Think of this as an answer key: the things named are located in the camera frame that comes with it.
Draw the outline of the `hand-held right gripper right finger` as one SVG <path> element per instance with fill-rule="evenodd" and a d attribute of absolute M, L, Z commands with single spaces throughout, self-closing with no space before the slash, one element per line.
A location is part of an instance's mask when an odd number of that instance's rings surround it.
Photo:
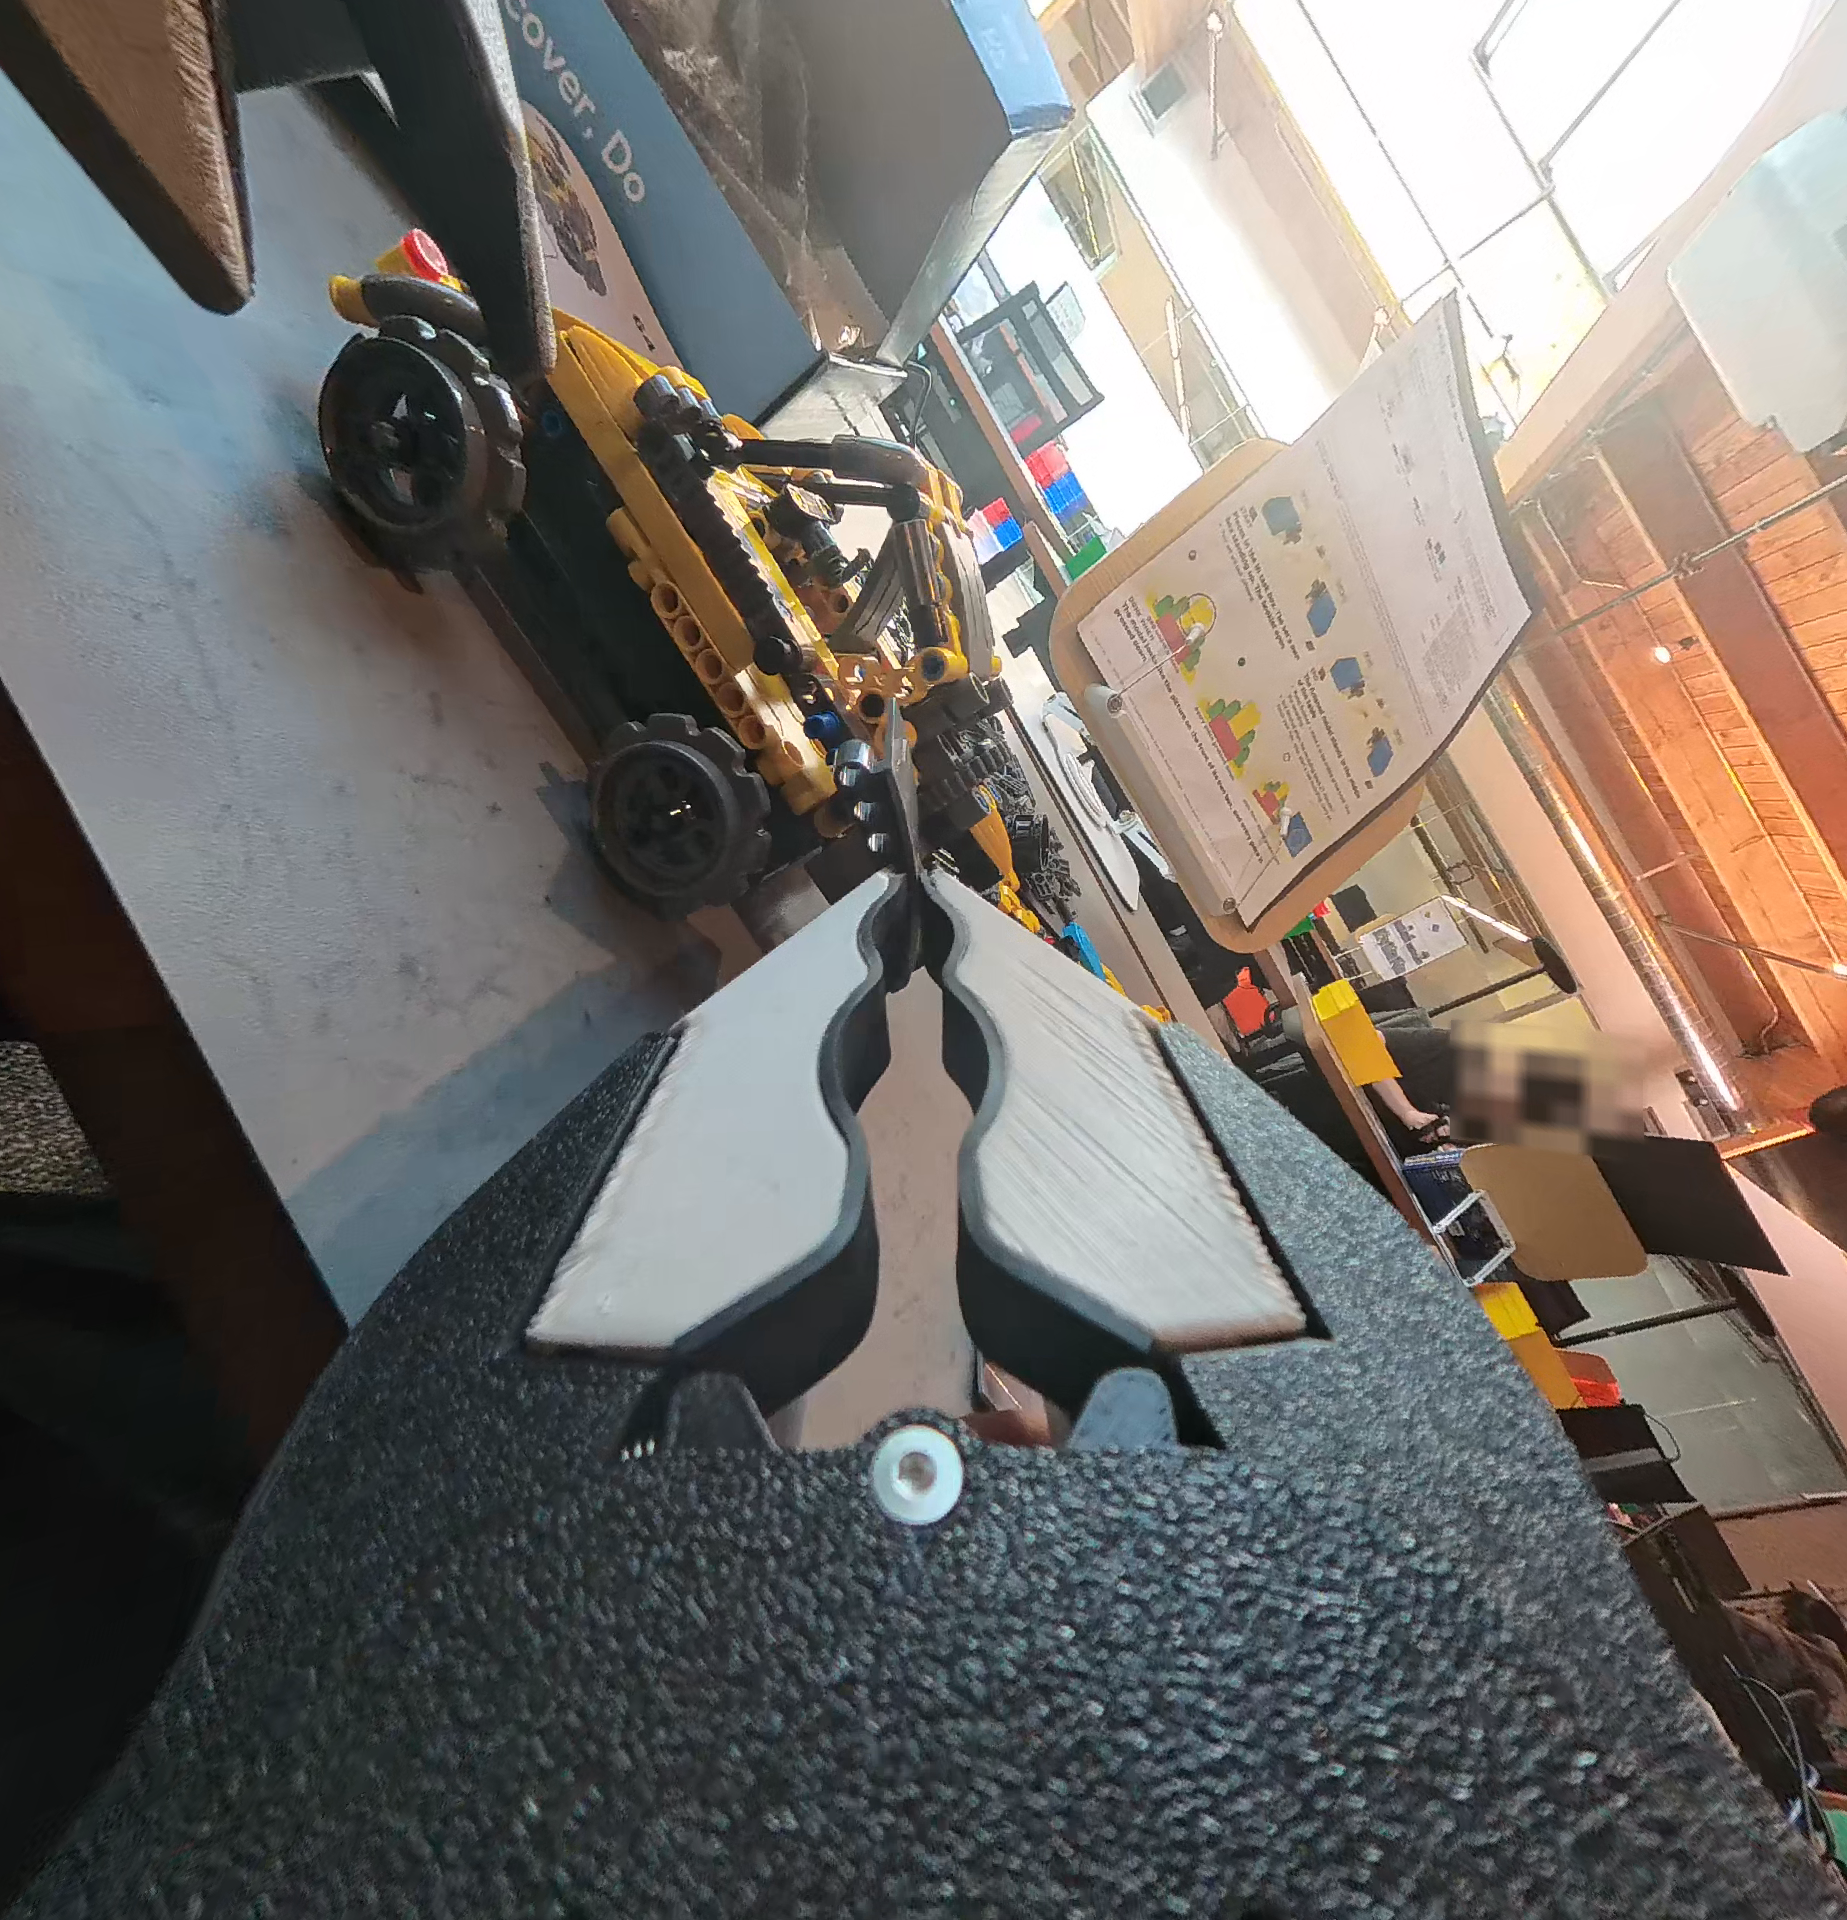
<path fill-rule="evenodd" d="M 1187 1361 L 1310 1333 L 1166 1028 L 960 880 L 924 882 L 942 1064 L 969 1106 L 956 1286 L 978 1356 L 1085 1428 L 1112 1375 L 1160 1438 L 1223 1448 Z"/>

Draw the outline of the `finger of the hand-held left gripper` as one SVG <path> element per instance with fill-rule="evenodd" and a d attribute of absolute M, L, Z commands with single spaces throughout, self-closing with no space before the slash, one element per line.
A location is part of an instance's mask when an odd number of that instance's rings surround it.
<path fill-rule="evenodd" d="M 555 325 L 522 103 L 497 3 L 350 3 L 423 222 L 479 299 L 505 375 L 549 375 Z"/>
<path fill-rule="evenodd" d="M 191 299 L 249 304 L 225 5 L 0 3 L 0 71 Z"/>

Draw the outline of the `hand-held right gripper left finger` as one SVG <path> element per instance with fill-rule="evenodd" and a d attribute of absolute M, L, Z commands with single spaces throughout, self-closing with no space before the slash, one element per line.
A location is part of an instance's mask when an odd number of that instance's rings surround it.
<path fill-rule="evenodd" d="M 874 874 L 672 1030 L 529 1323 L 550 1356 L 722 1374 L 760 1409 L 870 1328 L 876 1224 L 858 1114 L 884 1075 L 887 946 L 910 880 Z"/>

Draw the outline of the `yellow toy brick vehicle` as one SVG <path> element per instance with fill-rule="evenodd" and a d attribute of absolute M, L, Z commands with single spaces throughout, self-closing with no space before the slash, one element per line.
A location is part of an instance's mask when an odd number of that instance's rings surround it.
<path fill-rule="evenodd" d="M 361 330 L 318 399 L 344 508 L 394 563 L 564 532 L 591 585 L 619 559 L 644 699 L 601 734 L 589 834 L 634 906 L 681 920 L 887 834 L 870 772 L 915 779 L 920 860 L 1039 930 L 1023 900 L 998 725 L 1010 689 L 957 484 L 910 444 L 779 436 L 702 384 L 552 312 L 555 359 L 519 397 L 466 282 L 423 230 L 330 281 Z"/>

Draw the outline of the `grey desk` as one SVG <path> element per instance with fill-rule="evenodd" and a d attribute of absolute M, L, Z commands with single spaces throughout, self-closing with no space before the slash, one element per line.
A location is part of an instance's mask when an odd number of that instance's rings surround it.
<path fill-rule="evenodd" d="M 339 520 L 314 268 L 391 187 L 320 110 L 258 120 L 283 174 L 220 315 L 0 71 L 0 987 L 268 1458 L 351 1317 L 712 972 L 574 876 L 567 743 L 470 592 Z"/>

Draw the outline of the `blue cardboard kit box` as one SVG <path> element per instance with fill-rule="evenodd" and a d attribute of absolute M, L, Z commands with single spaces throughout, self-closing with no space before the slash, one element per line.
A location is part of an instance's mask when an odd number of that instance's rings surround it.
<path fill-rule="evenodd" d="M 1073 116 L 1024 3 L 503 3 L 552 303 L 765 421 L 929 337 Z"/>

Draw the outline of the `yellow storage bin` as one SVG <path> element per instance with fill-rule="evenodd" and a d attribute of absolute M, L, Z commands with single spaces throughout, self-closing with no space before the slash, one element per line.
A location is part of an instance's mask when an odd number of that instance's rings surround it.
<path fill-rule="evenodd" d="M 1332 1047 L 1345 1077 L 1356 1086 L 1376 1086 L 1401 1077 L 1391 1043 L 1376 1027 L 1354 984 L 1332 980 L 1311 994 L 1311 1006 L 1325 1041 Z"/>

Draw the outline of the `white stand base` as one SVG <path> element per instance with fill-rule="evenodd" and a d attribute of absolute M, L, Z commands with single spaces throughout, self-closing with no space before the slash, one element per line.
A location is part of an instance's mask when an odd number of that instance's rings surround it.
<path fill-rule="evenodd" d="M 1119 816 L 1098 790 L 1096 763 L 1088 761 L 1086 740 L 1075 705 L 1066 691 L 1044 699 L 1037 720 L 1030 725 L 1030 741 L 1044 761 L 1053 789 L 1064 795 L 1083 828 L 1086 845 L 1109 876 L 1111 890 L 1128 908 L 1143 908 L 1140 869 Z"/>

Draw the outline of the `small printed sign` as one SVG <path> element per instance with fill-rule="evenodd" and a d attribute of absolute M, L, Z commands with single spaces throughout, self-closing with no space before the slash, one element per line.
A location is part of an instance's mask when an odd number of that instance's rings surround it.
<path fill-rule="evenodd" d="M 1356 946 L 1370 980 L 1391 981 L 1468 949 L 1464 915 L 1447 898 L 1427 900 L 1358 930 Z"/>

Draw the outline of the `brown cardboard sheet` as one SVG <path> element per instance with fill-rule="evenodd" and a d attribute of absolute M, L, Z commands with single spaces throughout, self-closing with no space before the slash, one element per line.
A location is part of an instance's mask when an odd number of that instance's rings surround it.
<path fill-rule="evenodd" d="M 1477 1145 L 1461 1153 L 1479 1192 L 1511 1241 L 1511 1261 L 1539 1283 L 1633 1279 L 1644 1249 L 1590 1154 L 1522 1145 Z"/>

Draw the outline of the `black sheet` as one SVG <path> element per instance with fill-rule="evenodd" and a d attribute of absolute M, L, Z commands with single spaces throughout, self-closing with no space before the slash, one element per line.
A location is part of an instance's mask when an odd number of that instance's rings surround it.
<path fill-rule="evenodd" d="M 1714 1145 L 1593 1136 L 1588 1151 L 1646 1254 L 1745 1272 L 1789 1271 Z"/>

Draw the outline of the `red and blue storage bins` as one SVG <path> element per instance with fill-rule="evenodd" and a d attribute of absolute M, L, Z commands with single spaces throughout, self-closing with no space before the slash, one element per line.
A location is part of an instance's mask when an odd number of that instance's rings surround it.
<path fill-rule="evenodd" d="M 1058 569 L 1073 581 L 1100 556 L 1101 543 L 1091 547 L 1098 522 L 1066 440 L 1051 436 L 1027 449 L 1017 477 L 1014 471 L 983 454 L 978 480 L 964 489 L 964 520 L 980 563 L 997 571 L 1004 562 L 1029 562 L 1027 526 L 1037 522 Z"/>

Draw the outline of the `person's dark clothed body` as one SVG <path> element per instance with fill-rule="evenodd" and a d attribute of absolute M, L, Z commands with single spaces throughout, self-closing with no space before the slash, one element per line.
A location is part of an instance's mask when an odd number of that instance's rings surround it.
<path fill-rule="evenodd" d="M 0 1190 L 0 1913 L 116 1765 L 258 1479 L 121 1206 Z"/>

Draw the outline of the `metal duct pipe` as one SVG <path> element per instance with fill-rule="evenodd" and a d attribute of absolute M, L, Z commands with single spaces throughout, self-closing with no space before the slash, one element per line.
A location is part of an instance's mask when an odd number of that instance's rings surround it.
<path fill-rule="evenodd" d="M 1594 1020 L 1648 1051 L 1659 1080 L 1678 1077 L 1683 1108 L 1705 1133 L 1733 1133 L 1745 1113 L 1732 1051 L 1512 687 L 1488 687 L 1452 757 Z"/>

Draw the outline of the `white wall unit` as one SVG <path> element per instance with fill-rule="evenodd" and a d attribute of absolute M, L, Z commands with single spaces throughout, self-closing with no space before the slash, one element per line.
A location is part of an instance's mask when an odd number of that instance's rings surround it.
<path fill-rule="evenodd" d="M 1757 159 L 1673 256 L 1684 323 L 1748 421 L 1847 436 L 1847 106 Z"/>

